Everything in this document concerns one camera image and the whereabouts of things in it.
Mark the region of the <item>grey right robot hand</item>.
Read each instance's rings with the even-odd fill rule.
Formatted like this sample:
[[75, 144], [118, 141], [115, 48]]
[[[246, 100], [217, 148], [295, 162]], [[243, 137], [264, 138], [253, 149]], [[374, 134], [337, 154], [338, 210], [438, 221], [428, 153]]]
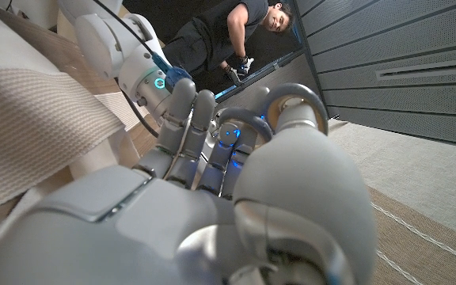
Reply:
[[180, 80], [158, 144], [42, 199], [0, 241], [0, 284], [368, 284], [371, 198], [308, 87], [269, 89], [265, 142], [224, 123], [202, 179], [214, 98]]

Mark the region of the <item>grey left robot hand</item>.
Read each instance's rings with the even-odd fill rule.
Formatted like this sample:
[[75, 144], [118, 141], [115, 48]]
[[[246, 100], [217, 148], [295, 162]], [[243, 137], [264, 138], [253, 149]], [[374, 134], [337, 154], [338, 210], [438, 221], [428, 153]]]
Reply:
[[272, 139], [273, 131], [264, 114], [264, 99], [269, 93], [269, 88], [258, 87], [256, 97], [249, 102], [248, 108], [229, 107], [216, 112], [213, 120], [220, 127], [224, 123], [241, 123], [251, 127], [265, 142]]

